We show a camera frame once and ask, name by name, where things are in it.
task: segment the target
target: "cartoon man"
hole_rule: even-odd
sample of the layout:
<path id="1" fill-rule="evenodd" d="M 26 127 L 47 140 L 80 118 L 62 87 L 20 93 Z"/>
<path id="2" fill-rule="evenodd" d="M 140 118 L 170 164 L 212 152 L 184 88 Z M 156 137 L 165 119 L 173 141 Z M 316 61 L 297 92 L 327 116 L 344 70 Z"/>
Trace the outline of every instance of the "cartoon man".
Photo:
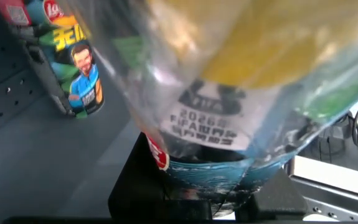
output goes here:
<path id="1" fill-rule="evenodd" d="M 75 66 L 80 70 L 80 75 L 71 83 L 69 100 L 77 106 L 88 105 L 94 99 L 93 88 L 95 86 L 96 102 L 101 103 L 103 93 L 98 79 L 97 65 L 93 62 L 90 47 L 85 44 L 76 45 L 71 51 L 71 56 Z"/>

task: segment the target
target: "red logo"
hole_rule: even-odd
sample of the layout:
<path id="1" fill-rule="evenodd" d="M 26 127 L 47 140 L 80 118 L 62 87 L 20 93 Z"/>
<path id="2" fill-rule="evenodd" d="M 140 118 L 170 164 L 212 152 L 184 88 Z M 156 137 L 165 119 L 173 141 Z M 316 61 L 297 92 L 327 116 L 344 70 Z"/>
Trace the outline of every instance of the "red logo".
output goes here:
<path id="1" fill-rule="evenodd" d="M 162 151 L 159 146 L 150 138 L 147 137 L 149 148 L 153 153 L 154 159 L 160 170 L 166 171 L 169 167 L 169 155 Z"/>
<path id="2" fill-rule="evenodd" d="M 54 20 L 64 16 L 60 6 L 54 0 L 45 0 L 43 2 L 43 8 L 47 18 L 51 23 L 53 23 Z"/>

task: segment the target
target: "blue shirt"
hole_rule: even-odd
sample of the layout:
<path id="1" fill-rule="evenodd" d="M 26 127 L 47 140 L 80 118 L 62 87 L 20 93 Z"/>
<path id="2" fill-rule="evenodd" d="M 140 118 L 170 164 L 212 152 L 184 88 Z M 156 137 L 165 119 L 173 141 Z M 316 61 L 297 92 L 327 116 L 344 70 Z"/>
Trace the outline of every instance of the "blue shirt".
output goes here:
<path id="1" fill-rule="evenodd" d="M 74 79 L 71 83 L 70 93 L 79 96 L 80 100 L 70 100 L 73 107 L 83 106 L 82 97 L 84 97 L 89 91 L 93 90 L 98 80 L 98 69 L 97 65 L 92 65 L 89 76 L 86 77 L 82 72 L 79 77 Z"/>

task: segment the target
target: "printed can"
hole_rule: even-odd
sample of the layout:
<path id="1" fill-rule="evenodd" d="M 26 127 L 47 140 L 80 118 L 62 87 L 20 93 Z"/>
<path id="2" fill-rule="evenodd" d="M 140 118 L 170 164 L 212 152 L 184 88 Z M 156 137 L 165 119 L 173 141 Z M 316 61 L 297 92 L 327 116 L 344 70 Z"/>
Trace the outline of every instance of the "printed can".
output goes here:
<path id="1" fill-rule="evenodd" d="M 0 0 L 0 12 L 63 114 L 84 118 L 102 106 L 92 48 L 73 15 L 55 0 Z"/>

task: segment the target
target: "yellow liquid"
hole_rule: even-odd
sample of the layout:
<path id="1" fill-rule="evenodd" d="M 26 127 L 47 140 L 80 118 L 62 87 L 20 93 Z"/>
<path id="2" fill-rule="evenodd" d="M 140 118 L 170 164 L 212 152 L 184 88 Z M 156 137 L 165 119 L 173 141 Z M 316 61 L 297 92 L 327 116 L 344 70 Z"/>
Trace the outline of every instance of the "yellow liquid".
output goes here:
<path id="1" fill-rule="evenodd" d="M 148 0 L 148 4 L 162 38 L 183 66 L 191 51 L 219 46 L 200 77 L 224 85 L 264 88 L 295 82 L 358 40 L 358 0 Z M 226 34 L 219 34 L 221 43 L 214 43 L 219 29 Z"/>

